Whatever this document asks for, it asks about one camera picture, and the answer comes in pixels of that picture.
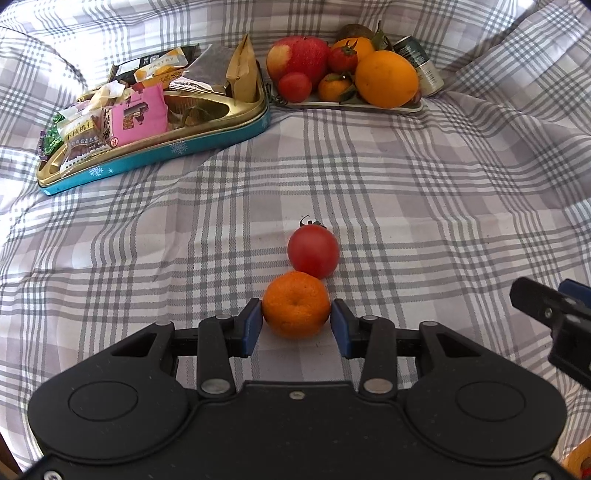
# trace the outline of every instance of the pastry package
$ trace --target pastry package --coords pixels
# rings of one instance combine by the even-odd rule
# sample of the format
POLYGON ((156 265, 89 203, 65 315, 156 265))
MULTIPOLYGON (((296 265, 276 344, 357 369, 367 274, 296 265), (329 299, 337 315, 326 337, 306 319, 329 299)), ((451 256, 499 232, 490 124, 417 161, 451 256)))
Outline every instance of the pastry package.
POLYGON ((140 90, 151 87, 156 85, 157 83, 162 84, 163 89, 167 89, 170 86, 170 82, 179 78, 183 72, 184 68, 179 68, 176 70, 171 70, 170 72, 161 73, 160 75, 153 75, 147 80, 142 80, 141 82, 134 83, 131 88, 139 92, 140 90))
POLYGON ((172 72, 178 68, 186 67, 188 64, 189 63, 182 49, 177 47, 145 67, 137 69, 134 73, 135 81, 143 82, 153 76, 162 75, 163 73, 172 72))
MULTIPOLYGON (((191 63, 193 60, 195 60, 201 53, 199 45, 191 45, 180 48, 183 51, 188 63, 191 63)), ((168 48, 163 51, 144 55, 138 59, 126 61, 119 65, 113 65, 111 67, 111 72, 109 73, 108 81, 111 82, 113 80, 119 80, 120 82, 125 82, 128 86, 132 86, 135 83, 134 74, 136 70, 158 60, 161 56, 167 54, 169 51, 170 49, 168 48)))

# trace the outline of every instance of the brown paper bag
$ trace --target brown paper bag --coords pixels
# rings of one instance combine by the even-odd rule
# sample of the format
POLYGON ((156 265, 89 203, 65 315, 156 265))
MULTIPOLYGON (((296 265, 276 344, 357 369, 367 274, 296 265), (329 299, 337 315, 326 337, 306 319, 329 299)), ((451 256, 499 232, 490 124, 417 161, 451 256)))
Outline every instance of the brown paper bag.
POLYGON ((232 98, 252 103, 256 98, 258 71, 255 51, 249 35, 245 35, 230 59, 226 78, 232 87, 232 98))

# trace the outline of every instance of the red apple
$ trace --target red apple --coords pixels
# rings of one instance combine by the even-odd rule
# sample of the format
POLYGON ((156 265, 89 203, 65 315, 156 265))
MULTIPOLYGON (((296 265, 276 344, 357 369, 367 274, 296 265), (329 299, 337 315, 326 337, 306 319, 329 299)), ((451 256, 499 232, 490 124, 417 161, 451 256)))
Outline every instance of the red apple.
POLYGON ((288 73, 304 73, 312 88, 316 88, 328 73, 329 54, 330 47, 319 38, 298 35, 282 38, 267 54, 267 72, 276 85, 288 73))
POLYGON ((312 93, 312 83, 305 73, 291 72, 281 77, 277 91, 288 102, 300 103, 312 93))

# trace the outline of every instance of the fruit tray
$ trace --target fruit tray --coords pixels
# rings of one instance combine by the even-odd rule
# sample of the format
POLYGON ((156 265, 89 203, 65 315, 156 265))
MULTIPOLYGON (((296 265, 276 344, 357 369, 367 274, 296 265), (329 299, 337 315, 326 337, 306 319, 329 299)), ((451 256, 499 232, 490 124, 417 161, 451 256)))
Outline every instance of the fruit tray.
POLYGON ((370 105, 364 102, 358 96, 347 100, 346 103, 337 102, 322 102, 316 93, 312 93, 307 100, 300 103, 291 103, 281 98, 277 92, 277 89, 272 84, 267 85, 267 91, 269 92, 269 98, 276 105, 285 106, 288 108, 301 109, 301 108, 340 108, 345 110, 375 110, 382 112, 395 112, 395 113, 416 113, 423 110, 424 102, 423 99, 418 101, 411 101, 405 103, 403 106, 397 108, 380 108, 375 105, 370 105))
POLYGON ((164 92, 170 111, 182 114, 187 108, 194 108, 202 112, 204 120, 197 119, 193 125, 97 153, 60 171, 66 152, 63 145, 47 161, 40 162, 39 186, 46 195, 54 195, 134 168, 212 148, 225 148, 255 137, 264 132, 271 121, 260 73, 257 85, 254 103, 234 101, 214 93, 164 92))

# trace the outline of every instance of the green candy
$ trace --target green candy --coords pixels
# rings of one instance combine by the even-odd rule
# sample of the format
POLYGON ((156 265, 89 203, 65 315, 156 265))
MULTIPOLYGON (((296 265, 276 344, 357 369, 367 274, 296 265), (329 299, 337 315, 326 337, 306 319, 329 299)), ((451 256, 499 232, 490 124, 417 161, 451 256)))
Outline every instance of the green candy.
POLYGON ((66 117, 60 113, 56 113, 51 117, 53 126, 47 130, 45 138, 43 139, 43 153, 48 157, 51 157, 64 143, 60 137, 59 132, 57 131, 57 123, 61 122, 65 118, 66 117))

